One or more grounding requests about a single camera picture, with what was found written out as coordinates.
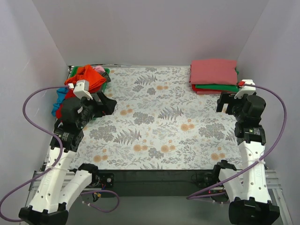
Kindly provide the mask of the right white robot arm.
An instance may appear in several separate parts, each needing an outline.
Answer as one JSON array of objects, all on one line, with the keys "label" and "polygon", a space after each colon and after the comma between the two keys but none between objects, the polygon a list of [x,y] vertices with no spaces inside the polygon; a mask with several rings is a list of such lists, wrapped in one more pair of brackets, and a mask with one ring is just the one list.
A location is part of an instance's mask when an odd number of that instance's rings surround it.
[{"label": "right white robot arm", "polygon": [[264,155],[266,137],[260,125],[266,107],[263,98],[245,94],[236,98],[230,93],[221,93],[217,112],[227,104],[226,113],[236,118],[234,134],[240,150],[243,169],[226,160],[214,166],[213,183],[224,186],[229,198],[229,220],[233,225],[271,225],[280,216],[280,209],[271,201],[267,189]]}]

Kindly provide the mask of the orange t shirt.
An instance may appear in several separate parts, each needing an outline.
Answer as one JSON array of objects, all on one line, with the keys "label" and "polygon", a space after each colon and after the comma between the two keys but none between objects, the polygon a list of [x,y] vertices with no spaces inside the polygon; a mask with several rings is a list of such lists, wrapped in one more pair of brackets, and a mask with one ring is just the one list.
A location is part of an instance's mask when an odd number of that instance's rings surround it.
[{"label": "orange t shirt", "polygon": [[73,85],[76,85],[76,82],[79,80],[87,80],[89,82],[90,93],[98,92],[102,84],[106,82],[106,79],[96,72],[91,65],[79,67],[76,74],[67,79],[64,84],[67,85],[72,83]]}]

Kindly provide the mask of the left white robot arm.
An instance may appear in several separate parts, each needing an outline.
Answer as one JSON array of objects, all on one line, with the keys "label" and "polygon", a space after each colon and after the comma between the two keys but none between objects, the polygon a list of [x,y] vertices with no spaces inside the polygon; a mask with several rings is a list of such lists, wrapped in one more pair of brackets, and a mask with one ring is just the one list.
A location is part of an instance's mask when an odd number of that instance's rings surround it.
[{"label": "left white robot arm", "polygon": [[105,179],[96,165],[82,164],[75,169],[75,176],[63,186],[69,165],[84,137],[83,128],[93,119],[111,115],[116,100],[103,92],[91,97],[70,97],[62,102],[61,118],[54,127],[45,175],[28,206],[20,209],[19,218],[30,225],[64,225],[68,211],[86,187],[101,186]]}]

